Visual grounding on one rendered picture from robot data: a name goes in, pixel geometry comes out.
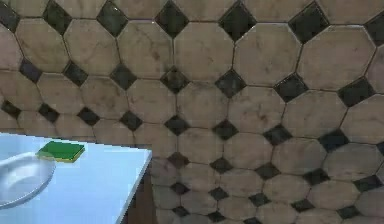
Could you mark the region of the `pale blue table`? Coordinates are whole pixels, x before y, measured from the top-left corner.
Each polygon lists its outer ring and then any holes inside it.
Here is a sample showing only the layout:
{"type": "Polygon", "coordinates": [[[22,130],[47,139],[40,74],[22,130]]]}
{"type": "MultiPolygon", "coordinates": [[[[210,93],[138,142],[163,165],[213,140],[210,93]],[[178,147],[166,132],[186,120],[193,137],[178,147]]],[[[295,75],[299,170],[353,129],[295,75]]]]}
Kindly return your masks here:
{"type": "MultiPolygon", "coordinates": [[[[50,140],[0,133],[0,161],[36,152],[50,140]]],[[[84,142],[74,163],[55,162],[49,184],[31,200],[0,210],[0,224],[120,224],[149,165],[147,149],[84,142]]]]}

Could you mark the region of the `green and yellow sponge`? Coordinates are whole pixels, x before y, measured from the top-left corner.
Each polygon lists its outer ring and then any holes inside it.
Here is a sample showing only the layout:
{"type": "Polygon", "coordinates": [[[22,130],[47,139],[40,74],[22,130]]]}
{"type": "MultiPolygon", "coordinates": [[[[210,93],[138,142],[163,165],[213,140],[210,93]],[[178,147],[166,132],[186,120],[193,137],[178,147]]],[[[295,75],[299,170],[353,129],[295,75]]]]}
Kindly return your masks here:
{"type": "Polygon", "coordinates": [[[36,153],[36,156],[56,162],[74,163],[84,151],[85,147],[81,144],[50,141],[36,153]]]}

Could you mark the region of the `grey round plate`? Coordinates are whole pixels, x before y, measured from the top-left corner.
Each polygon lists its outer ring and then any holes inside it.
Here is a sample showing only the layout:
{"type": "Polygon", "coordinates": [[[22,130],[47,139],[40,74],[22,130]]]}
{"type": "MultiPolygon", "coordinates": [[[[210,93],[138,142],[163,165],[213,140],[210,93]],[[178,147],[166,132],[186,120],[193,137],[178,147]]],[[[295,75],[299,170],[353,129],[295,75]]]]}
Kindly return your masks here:
{"type": "Polygon", "coordinates": [[[21,153],[0,161],[0,210],[19,206],[38,195],[55,172],[52,160],[34,152],[21,153]]]}

